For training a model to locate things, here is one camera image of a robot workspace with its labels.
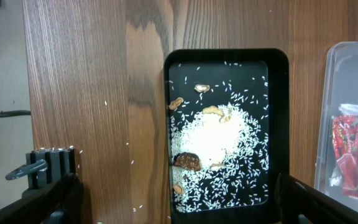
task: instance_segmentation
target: rectangular black tray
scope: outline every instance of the rectangular black tray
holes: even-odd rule
[[[201,212],[180,213],[176,210],[171,190],[172,223],[272,223],[279,221],[276,214],[273,190],[279,173],[289,172],[289,74],[287,56],[277,49],[242,50],[177,50],[172,52],[164,65],[165,101],[169,105],[173,99],[184,97],[195,101],[194,85],[197,83],[219,83],[214,88],[213,97],[204,96],[203,103],[181,108],[184,113],[201,111],[210,105],[221,105],[231,97],[231,91],[224,91],[222,77],[235,83],[233,88],[244,85],[254,95],[267,94],[267,100],[259,98],[259,104],[247,104],[246,109],[252,116],[268,114],[261,125],[261,134],[268,133],[269,170],[261,175],[261,181],[267,183],[268,197],[253,206],[231,207]],[[167,110],[167,143],[172,189],[172,154],[170,117],[180,119],[179,114]],[[241,197],[247,197],[246,190]]]

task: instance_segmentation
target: black cable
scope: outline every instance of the black cable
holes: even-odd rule
[[[23,116],[23,115],[31,115],[31,111],[19,110],[19,111],[1,111],[0,118],[9,118],[12,116]]]

